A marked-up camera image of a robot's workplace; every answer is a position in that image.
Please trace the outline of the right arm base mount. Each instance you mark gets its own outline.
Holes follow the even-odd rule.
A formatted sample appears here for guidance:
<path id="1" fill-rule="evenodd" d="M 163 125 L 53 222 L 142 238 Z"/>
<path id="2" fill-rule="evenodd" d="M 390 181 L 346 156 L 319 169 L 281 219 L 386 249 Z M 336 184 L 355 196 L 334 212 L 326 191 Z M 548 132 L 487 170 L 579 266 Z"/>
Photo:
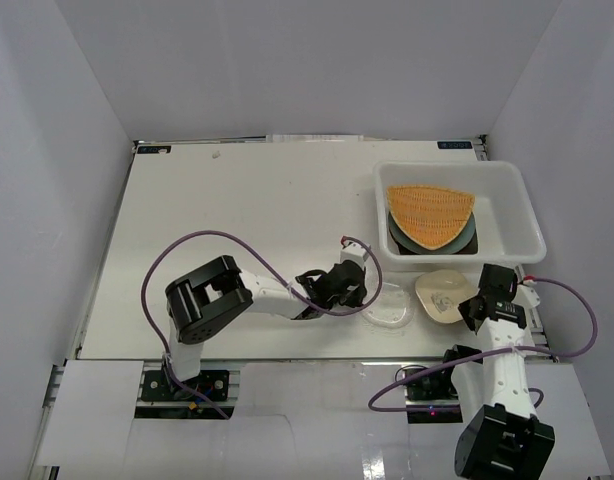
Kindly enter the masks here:
<path id="1" fill-rule="evenodd" d="M 433 373 L 403 388 L 406 404 L 415 407 L 415 411 L 407 413 L 410 425 L 463 422 L 458 395 L 447 374 Z"/>

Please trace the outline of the brown square plate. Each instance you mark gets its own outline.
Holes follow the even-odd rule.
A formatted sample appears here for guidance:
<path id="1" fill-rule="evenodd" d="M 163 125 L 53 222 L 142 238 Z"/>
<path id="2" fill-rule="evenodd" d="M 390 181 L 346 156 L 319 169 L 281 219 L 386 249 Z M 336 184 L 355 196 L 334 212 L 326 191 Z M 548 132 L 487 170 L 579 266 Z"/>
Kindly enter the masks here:
<path id="1" fill-rule="evenodd" d="M 394 237 L 396 248 L 401 255 L 474 255 L 478 253 L 478 238 L 474 234 L 467 242 L 455 240 L 436 250 L 429 250 L 420 245 L 410 243 L 403 245 Z"/>

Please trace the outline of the cream panda dish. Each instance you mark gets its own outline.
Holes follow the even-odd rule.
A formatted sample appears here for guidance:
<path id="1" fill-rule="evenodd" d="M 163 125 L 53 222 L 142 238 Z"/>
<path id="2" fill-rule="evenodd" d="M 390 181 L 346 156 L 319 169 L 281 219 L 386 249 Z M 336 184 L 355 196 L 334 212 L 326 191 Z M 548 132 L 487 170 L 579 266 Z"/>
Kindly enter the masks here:
<path id="1" fill-rule="evenodd" d="M 414 283 L 418 300 L 432 321 L 450 325 L 463 320 L 459 305 L 474 297 L 476 286 L 462 273 L 441 269 L 424 273 Z"/>

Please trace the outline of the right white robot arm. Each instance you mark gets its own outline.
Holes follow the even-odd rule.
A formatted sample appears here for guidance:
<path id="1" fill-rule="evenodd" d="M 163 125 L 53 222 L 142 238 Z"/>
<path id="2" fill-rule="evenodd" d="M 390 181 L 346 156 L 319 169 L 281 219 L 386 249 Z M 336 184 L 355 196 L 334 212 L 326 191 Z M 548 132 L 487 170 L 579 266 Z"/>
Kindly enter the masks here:
<path id="1" fill-rule="evenodd" d="M 438 374 L 440 390 L 459 399 L 466 421 L 454 454 L 455 474 L 464 479 L 538 479 L 555 446 L 553 427 L 538 419 L 531 400 L 517 286 L 513 269 L 483 266 L 477 294 L 458 311 L 476 336 L 477 347 L 465 352 L 487 356 Z"/>

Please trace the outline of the clear glass plate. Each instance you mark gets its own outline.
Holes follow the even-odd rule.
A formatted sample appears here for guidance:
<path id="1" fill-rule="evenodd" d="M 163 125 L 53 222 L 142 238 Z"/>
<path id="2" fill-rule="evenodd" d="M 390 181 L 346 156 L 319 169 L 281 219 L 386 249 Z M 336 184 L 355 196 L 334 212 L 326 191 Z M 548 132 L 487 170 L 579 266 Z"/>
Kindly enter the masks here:
<path id="1" fill-rule="evenodd" d="M 375 327 L 401 329 L 414 318 L 411 294 L 398 284 L 384 282 L 377 299 L 361 312 L 361 316 Z"/>

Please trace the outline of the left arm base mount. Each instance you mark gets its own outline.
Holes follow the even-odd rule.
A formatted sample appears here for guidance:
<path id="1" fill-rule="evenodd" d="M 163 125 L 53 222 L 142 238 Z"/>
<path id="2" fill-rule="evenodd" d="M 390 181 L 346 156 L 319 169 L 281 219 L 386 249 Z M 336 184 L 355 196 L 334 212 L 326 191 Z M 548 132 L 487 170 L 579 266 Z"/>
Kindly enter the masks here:
<path id="1" fill-rule="evenodd" d="M 147 370 L 143 375 L 139 400 L 149 408 L 180 410 L 185 403 L 189 413 L 216 414 L 203 396 L 216 404 L 226 402 L 230 380 L 228 370 L 204 370 L 183 381 L 185 387 L 182 388 L 171 379 L 165 368 Z"/>

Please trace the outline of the blue-grey round plate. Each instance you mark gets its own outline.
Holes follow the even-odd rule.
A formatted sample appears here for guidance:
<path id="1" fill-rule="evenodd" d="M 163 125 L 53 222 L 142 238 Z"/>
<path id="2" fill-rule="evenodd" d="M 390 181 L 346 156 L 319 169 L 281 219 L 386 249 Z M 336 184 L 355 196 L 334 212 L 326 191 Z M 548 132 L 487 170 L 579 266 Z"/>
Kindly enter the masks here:
<path id="1" fill-rule="evenodd" d="M 400 227 L 397 225 L 396 221 L 393 219 L 393 216 L 391 214 L 388 215 L 388 230 L 389 230 L 389 234 L 390 234 L 391 238 L 394 237 L 397 241 L 399 241 L 403 245 L 409 245 L 410 243 L 417 244 L 416 242 L 411 240 L 400 229 Z M 477 235 L 476 222 L 475 222 L 474 215 L 471 215 L 467 225 L 464 227 L 464 229 L 461 231 L 461 233 L 453 241 L 458 240 L 458 241 L 467 242 L 474 234 Z"/>

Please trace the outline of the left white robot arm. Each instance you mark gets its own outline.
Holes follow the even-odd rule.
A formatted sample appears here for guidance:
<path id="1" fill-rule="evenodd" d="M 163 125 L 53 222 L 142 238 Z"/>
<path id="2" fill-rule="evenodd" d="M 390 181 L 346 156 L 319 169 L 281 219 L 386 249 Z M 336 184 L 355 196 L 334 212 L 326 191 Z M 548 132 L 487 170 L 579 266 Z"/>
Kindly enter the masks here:
<path id="1" fill-rule="evenodd" d="M 164 387 L 186 399 L 198 387 L 205 342 L 243 313 L 312 320 L 337 307 L 359 308 L 367 295 L 366 253 L 341 253 L 328 270 L 311 270 L 295 278 L 292 293 L 278 280 L 241 270 L 233 257 L 219 256 L 165 289 L 170 318 L 171 368 Z"/>

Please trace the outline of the orange woven triangular basket plate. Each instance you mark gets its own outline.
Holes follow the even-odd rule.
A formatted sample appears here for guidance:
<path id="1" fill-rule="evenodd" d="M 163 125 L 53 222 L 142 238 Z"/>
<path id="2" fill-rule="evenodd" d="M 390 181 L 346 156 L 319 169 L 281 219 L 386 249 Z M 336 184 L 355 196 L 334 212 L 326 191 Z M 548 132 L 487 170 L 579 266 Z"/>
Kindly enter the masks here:
<path id="1" fill-rule="evenodd" d="M 476 197 L 434 185 L 393 185 L 386 190 L 389 213 L 414 242 L 436 250 L 453 241 L 473 214 Z"/>

